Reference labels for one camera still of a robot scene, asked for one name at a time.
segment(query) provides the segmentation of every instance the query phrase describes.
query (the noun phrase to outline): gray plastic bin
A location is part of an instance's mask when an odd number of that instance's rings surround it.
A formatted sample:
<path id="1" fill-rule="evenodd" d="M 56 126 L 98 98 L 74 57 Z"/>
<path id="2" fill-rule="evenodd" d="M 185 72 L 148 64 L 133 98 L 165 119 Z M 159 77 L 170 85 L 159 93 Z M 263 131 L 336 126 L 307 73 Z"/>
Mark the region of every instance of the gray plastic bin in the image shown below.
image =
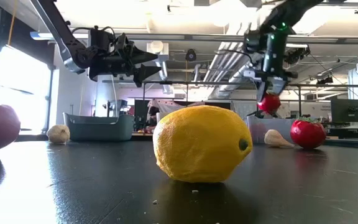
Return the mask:
<path id="1" fill-rule="evenodd" d="M 291 139 L 291 126 L 294 121 L 295 119 L 259 119 L 255 116 L 248 116 L 246 123 L 254 143 L 264 143 L 265 134 L 270 129 L 278 131 L 285 140 L 293 143 Z"/>
<path id="2" fill-rule="evenodd" d="M 66 113 L 63 116 L 72 141 L 126 141 L 134 129 L 135 117 L 126 114 L 120 115 L 118 120 Z"/>

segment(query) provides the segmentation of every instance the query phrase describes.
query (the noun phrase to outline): ceiling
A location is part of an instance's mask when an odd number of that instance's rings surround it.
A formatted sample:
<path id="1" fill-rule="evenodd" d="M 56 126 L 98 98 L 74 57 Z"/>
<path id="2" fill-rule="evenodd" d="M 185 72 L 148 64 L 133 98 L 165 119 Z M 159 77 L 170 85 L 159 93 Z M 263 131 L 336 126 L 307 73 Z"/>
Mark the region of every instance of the ceiling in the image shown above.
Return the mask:
<path id="1" fill-rule="evenodd" d="M 92 4 L 87 0 L 64 0 L 57 1 L 56 5 L 66 20 L 70 20 L 72 27 L 100 27 L 112 26 L 119 28 L 136 28 L 140 30 L 128 30 L 126 32 L 151 32 L 165 34 L 231 34 L 230 26 L 216 26 L 217 18 L 227 17 L 231 24 L 253 21 L 255 9 L 245 7 L 239 0 L 227 7 L 222 1 L 211 6 L 204 6 L 203 0 L 172 0 L 171 12 L 167 11 L 166 0 L 94 0 Z M 255 4 L 257 1 L 242 1 Z M 0 0 L 0 6 L 12 12 L 14 1 Z M 322 9 L 314 8 L 298 23 L 298 28 L 303 30 L 315 26 L 313 21 L 320 20 L 322 26 L 313 28 L 309 35 L 315 36 L 358 36 L 358 14 L 354 14 L 354 8 Z M 38 31 L 46 31 L 42 21 L 34 11 L 30 0 L 19 0 L 17 5 L 17 18 Z M 169 70 L 194 68 L 197 63 L 208 66 L 214 58 L 214 53 L 220 43 L 217 42 L 168 42 L 170 49 L 170 60 L 167 62 Z M 146 42 L 137 41 L 136 46 L 145 50 Z M 185 63 L 185 52 L 195 49 L 197 61 Z M 316 57 L 307 57 L 298 65 L 290 68 L 298 72 L 299 78 L 293 82 L 306 82 L 310 77 L 325 69 L 334 69 L 335 74 L 347 74 L 347 70 L 354 68 L 358 62 L 358 45 L 310 45 L 311 53 Z M 316 66 L 316 60 L 324 64 Z M 168 72 L 172 79 L 184 79 L 184 72 Z M 228 73 L 223 79 L 227 80 L 232 73 Z"/>

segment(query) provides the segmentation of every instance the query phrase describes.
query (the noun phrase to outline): person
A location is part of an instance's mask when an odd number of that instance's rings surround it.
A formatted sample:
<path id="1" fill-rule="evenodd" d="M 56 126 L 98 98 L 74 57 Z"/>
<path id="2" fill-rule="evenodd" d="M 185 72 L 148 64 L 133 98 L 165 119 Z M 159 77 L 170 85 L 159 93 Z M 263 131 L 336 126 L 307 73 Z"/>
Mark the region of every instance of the person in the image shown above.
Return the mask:
<path id="1" fill-rule="evenodd" d="M 153 132 L 156 125 L 157 125 L 157 113 L 160 112 L 160 109 L 158 107 L 155 107 L 155 106 L 152 106 L 150 107 L 149 109 L 149 115 L 150 115 L 150 118 L 147 122 L 147 131 L 148 132 Z"/>

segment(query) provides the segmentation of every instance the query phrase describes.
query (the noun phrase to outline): black table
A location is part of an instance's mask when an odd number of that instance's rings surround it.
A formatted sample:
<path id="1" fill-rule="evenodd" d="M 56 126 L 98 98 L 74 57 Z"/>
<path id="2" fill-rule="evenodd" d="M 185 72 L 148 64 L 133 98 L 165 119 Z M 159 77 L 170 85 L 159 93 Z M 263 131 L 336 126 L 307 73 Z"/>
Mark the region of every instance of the black table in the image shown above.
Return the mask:
<path id="1" fill-rule="evenodd" d="M 187 184 L 150 141 L 17 142 L 0 150 L 0 223 L 358 223 L 358 149 L 256 146 L 224 183 Z"/>

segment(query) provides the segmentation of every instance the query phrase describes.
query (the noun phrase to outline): yellow fruit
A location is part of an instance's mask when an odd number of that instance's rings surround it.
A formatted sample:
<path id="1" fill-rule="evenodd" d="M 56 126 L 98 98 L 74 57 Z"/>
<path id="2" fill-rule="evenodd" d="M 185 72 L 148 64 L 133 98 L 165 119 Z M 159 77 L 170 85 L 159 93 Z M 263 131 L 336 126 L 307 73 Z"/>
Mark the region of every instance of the yellow fruit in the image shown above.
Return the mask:
<path id="1" fill-rule="evenodd" d="M 172 112 L 153 135 L 157 165 L 185 182 L 221 182 L 252 150 L 245 122 L 233 111 L 192 106 Z"/>

